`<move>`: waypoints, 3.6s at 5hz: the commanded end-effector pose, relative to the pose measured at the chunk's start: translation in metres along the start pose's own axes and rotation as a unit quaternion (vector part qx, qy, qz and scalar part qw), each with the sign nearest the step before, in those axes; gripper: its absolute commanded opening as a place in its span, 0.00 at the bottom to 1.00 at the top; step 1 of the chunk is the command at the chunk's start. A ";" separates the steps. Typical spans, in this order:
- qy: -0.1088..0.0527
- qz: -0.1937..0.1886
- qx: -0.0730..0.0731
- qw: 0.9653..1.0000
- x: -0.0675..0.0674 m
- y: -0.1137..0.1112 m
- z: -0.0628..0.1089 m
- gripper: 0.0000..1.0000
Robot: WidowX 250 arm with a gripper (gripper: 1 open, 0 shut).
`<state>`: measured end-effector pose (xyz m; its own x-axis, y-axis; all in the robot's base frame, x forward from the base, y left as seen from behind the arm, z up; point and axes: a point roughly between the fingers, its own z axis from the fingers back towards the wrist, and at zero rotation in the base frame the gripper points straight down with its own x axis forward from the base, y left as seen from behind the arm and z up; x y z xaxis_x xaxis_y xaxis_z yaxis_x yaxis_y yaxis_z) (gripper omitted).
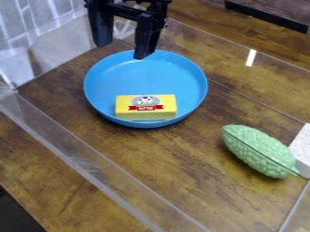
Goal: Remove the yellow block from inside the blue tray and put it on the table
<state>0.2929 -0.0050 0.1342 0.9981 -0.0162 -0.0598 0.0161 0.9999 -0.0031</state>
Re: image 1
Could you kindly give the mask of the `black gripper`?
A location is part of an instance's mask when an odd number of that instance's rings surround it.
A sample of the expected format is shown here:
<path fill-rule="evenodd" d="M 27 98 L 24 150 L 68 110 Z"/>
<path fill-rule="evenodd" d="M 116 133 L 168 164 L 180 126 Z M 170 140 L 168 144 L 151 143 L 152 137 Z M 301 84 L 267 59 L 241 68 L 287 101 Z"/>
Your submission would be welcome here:
<path fill-rule="evenodd" d="M 114 16 L 136 19 L 135 55 L 138 60 L 155 50 L 172 0 L 84 0 L 94 42 L 103 47 L 112 42 Z"/>

